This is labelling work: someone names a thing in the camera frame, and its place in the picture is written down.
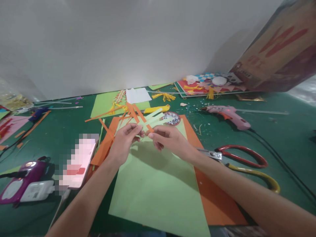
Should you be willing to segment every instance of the cardboard box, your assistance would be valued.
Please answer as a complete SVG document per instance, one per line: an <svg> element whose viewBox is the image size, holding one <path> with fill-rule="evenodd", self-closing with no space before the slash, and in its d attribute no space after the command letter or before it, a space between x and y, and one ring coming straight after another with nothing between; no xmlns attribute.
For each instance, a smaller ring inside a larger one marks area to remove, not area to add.
<svg viewBox="0 0 316 237"><path fill-rule="evenodd" d="M234 65L252 91L288 91L316 74L316 1L282 6Z"/></svg>

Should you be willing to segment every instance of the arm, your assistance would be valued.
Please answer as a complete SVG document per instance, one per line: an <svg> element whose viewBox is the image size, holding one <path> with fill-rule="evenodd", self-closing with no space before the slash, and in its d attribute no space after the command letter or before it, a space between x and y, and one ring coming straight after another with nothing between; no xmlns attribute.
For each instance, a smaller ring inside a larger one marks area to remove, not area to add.
<svg viewBox="0 0 316 237"><path fill-rule="evenodd" d="M229 194L271 236L316 236L316 217L192 147L175 127L157 126L148 134L158 150L167 147L193 164Z"/></svg>
<svg viewBox="0 0 316 237"><path fill-rule="evenodd" d="M46 237L88 236L95 214L114 176L126 161L132 143L140 140L136 135L144 136L141 130L141 126L130 123L117 132L108 157L58 218Z"/></svg>

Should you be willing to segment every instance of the green table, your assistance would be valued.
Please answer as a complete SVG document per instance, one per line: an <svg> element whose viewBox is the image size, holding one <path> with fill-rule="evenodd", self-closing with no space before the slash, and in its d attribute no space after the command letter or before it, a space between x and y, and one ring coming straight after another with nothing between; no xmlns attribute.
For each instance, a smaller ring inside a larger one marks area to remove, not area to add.
<svg viewBox="0 0 316 237"><path fill-rule="evenodd" d="M163 88L163 91L172 91L171 86ZM312 214L316 215L316 202L297 184L291 175L280 165L271 153L249 132L238 131L221 116L198 112L196 108L209 105L230 105L239 109L288 111L290 115L272 115L257 113L238 114L247 120L252 128L270 142L279 152L287 164L298 174L305 184L316 193L315 173L316 166L315 135L313 129L316 121L316 108L311 107L286 93L262 93L267 102L237 101L234 95L223 95L215 100L207 100L205 97L182 99L176 95L171 102L163 102L162 96L150 101L152 107L171 105L170 111L185 114L191 123L198 129L200 125L202 136L198 135L204 148L212 150L226 144L239 144L249 147L266 158L269 166L263 171L275 178L281 186L281 195L296 203ZM95 100L95 95L85 96L79 101L80 109L53 110L43 122L25 139L28 144L17 155L7 151L0 159L0 173L10 168L19 166L27 161L41 156L50 157L50 162L58 165L66 163L66 159L74 148L76 139L83 133L100 133L101 124L98 120L85 123L90 118L90 113ZM189 106L181 107L180 103ZM107 117L105 124L110 125L111 117ZM22 130L26 130L30 124L26 124ZM246 156L243 152L235 151L237 155ZM240 163L229 160L232 164L243 166ZM266 185L261 179L245 175L246 177ZM91 233L105 232L135 232L152 230L124 219L108 215L108 209L115 186L114 178L91 228ZM10 179L0 179L0 190L9 183ZM75 197L78 191L72 191L66 205ZM17 209L12 205L0 206L0 236L30 236L44 235L59 205L60 196L50 195L47 200L37 203L22 203Z"/></svg>

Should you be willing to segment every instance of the blue checkered pattern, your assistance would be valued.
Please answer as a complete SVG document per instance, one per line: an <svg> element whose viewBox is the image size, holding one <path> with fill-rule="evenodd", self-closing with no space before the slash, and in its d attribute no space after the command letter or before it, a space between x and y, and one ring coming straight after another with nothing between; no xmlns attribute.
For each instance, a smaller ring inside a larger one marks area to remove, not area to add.
<svg viewBox="0 0 316 237"><path fill-rule="evenodd" d="M212 79L213 77L221 76L220 73L205 73L204 75L195 75L200 79L200 82L205 81L206 79Z"/></svg>

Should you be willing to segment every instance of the pink glue gun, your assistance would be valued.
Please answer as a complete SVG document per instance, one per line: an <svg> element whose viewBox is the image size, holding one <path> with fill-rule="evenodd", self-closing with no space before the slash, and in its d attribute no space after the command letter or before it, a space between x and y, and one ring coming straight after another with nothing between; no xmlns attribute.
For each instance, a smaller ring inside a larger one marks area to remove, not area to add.
<svg viewBox="0 0 316 237"><path fill-rule="evenodd" d="M209 113L218 113L223 115L224 119L229 119L232 121L237 126L238 130L247 130L250 128L250 123L236 114L236 109L232 106L212 105L201 109L206 110Z"/></svg>

